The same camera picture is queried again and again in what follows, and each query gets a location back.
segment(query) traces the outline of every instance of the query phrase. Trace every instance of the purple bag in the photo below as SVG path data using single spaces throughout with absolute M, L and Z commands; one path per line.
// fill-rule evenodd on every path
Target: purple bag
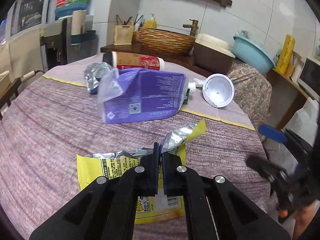
M 100 80 L 98 110 L 110 124 L 164 119 L 179 111 L 187 89 L 182 73 L 116 68 Z

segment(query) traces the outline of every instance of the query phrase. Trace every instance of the silver foil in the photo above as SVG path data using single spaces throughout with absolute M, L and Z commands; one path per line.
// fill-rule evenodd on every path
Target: silver foil
M 105 62 L 89 64 L 84 70 L 84 81 L 87 86 L 87 90 L 90 92 L 98 87 L 98 79 L 103 78 L 112 69 L 113 66 Z
M 169 132 L 161 141 L 161 153 L 174 150 L 186 142 L 186 138 L 192 133 L 197 122 L 191 123 L 186 127 Z M 92 156 L 98 159 L 112 159 L 119 156 L 126 156 L 133 159 L 140 159 L 143 156 L 153 153 L 153 148 L 139 148 L 136 150 L 121 150 L 116 153 L 95 153 Z

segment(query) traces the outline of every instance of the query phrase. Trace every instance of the floral fabric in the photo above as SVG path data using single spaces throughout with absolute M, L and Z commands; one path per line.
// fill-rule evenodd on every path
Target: floral fabric
M 270 83 L 255 68 L 237 59 L 227 76 L 235 86 L 233 100 L 248 115 L 258 131 L 259 125 L 265 123 L 270 115 Z

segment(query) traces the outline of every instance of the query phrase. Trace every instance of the soap dispenser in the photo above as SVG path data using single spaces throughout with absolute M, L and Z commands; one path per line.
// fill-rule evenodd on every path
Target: soap dispenser
M 157 22 L 154 18 L 154 14 L 151 14 L 151 19 L 144 23 L 145 28 L 155 29 L 157 27 Z

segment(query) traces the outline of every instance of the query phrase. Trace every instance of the yellow stripe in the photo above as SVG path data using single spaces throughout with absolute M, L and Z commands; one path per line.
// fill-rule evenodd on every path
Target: yellow stripe
M 58 81 L 58 82 L 61 82 L 61 83 L 71 84 L 71 85 L 78 86 L 78 87 L 86 87 L 86 85 L 84 85 L 84 84 L 73 82 L 73 81 L 66 81 L 66 80 L 59 79 L 59 78 L 49 77 L 47 75 L 42 75 L 42 76 L 44 78 L 52 79 L 52 80 L 55 80 L 55 81 Z
M 44 77 L 44 78 L 48 78 L 48 79 L 52 79 L 52 80 L 55 80 L 55 81 L 58 81 L 58 82 L 62 82 L 62 83 L 66 83 L 66 84 L 71 84 L 71 85 L 79 86 L 79 87 L 85 87 L 85 86 L 86 86 L 86 85 L 81 84 L 81 83 L 66 81 L 66 80 L 59 79 L 59 78 L 49 77 L 49 76 L 47 76 L 47 75 L 43 75 L 43 77 Z M 188 109 L 185 109 L 185 108 L 181 108 L 180 110 L 183 111 L 183 112 L 190 113 L 190 114 L 195 114 L 195 115 L 198 115 L 198 116 L 206 117 L 206 118 L 208 118 L 208 119 L 212 119 L 212 120 L 216 120 L 216 121 L 221 121 L 221 122 L 224 122 L 224 123 L 228 123 L 228 124 L 232 124 L 232 125 L 244 127 L 244 128 L 249 129 L 249 130 L 255 131 L 255 129 L 254 129 L 253 127 L 247 126 L 247 125 L 245 125 L 245 124 L 240 124 L 240 123 L 236 123 L 236 122 L 231 122 L 231 121 L 222 119 L 222 118 L 220 118 L 220 117 L 215 117 L 215 116 L 212 116 L 212 115 L 202 114 L 202 113 L 195 112 L 195 111 L 192 111 L 192 110 L 188 110 Z
M 215 117 L 215 116 L 208 115 L 208 114 L 202 114 L 202 113 L 195 112 L 195 111 L 192 111 L 192 110 L 189 110 L 189 109 L 185 109 L 183 107 L 180 108 L 180 111 L 187 112 L 187 113 L 190 113 L 190 114 L 195 114 L 195 115 L 198 115 L 198 116 L 209 118 L 211 120 L 221 121 L 221 122 L 224 122 L 224 123 L 232 124 L 232 125 L 235 125 L 235 126 L 240 126 L 240 127 L 247 128 L 249 130 L 255 131 L 255 128 L 247 126 L 245 124 L 228 121 L 228 120 L 222 119 L 220 117 Z

